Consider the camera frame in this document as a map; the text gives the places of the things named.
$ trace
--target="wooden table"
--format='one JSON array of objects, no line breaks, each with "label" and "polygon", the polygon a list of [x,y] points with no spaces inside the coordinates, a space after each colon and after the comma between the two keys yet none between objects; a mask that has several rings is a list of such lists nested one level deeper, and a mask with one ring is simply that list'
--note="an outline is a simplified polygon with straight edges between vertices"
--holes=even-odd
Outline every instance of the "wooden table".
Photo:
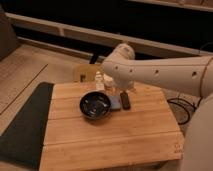
[{"label": "wooden table", "polygon": [[135,84],[131,110],[86,120],[80,98],[95,84],[56,84],[40,170],[93,170],[180,159],[183,135],[160,88]]}]

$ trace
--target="small bottle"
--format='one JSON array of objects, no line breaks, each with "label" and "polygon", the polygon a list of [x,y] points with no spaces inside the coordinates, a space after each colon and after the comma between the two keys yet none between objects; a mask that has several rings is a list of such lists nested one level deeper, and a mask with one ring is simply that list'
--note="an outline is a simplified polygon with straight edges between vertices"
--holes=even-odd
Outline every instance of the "small bottle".
[{"label": "small bottle", "polygon": [[103,76],[101,75],[100,71],[97,71],[95,74],[95,83],[96,83],[96,90],[97,91],[104,91],[104,79]]}]

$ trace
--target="carpet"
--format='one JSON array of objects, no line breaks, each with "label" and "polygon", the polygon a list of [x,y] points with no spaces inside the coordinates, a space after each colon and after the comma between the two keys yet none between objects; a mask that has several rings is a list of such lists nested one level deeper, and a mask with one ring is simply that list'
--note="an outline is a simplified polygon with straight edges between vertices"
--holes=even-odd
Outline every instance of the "carpet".
[{"label": "carpet", "polygon": [[40,83],[0,137],[0,160],[38,169],[53,84]]}]

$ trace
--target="cable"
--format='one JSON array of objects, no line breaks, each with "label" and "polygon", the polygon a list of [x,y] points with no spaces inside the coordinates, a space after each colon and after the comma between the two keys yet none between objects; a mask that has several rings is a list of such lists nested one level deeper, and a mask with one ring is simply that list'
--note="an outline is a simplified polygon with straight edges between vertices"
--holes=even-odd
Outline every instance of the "cable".
[{"label": "cable", "polygon": [[198,102],[197,102],[197,108],[200,106],[201,101],[203,100],[203,98],[201,97]]},{"label": "cable", "polygon": [[191,104],[191,103],[188,102],[187,100],[180,98],[180,96],[178,96],[177,98],[168,99],[167,101],[175,101],[175,100],[177,100],[179,104],[181,104],[182,102],[186,103],[187,105],[189,105],[190,107],[193,108],[193,111],[194,111],[194,112],[195,112],[196,109],[197,109],[197,107],[195,106],[195,104]]},{"label": "cable", "polygon": [[176,102],[173,102],[173,101],[170,101],[170,100],[167,100],[167,102],[181,107],[182,109],[184,109],[184,111],[185,111],[186,114],[187,114],[186,120],[183,121],[183,122],[178,122],[178,125],[184,125],[184,124],[186,124],[186,123],[188,123],[188,122],[190,121],[191,115],[190,115],[189,111],[188,111],[183,105],[181,105],[181,104],[179,104],[179,103],[176,103]]}]

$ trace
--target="bowl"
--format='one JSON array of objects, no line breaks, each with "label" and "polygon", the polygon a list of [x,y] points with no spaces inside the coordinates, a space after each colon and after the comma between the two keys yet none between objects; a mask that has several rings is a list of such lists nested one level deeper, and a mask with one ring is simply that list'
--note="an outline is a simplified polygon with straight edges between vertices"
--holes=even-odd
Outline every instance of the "bowl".
[{"label": "bowl", "polygon": [[100,119],[109,114],[111,102],[109,97],[98,91],[89,92],[81,98],[80,109],[88,119]]}]

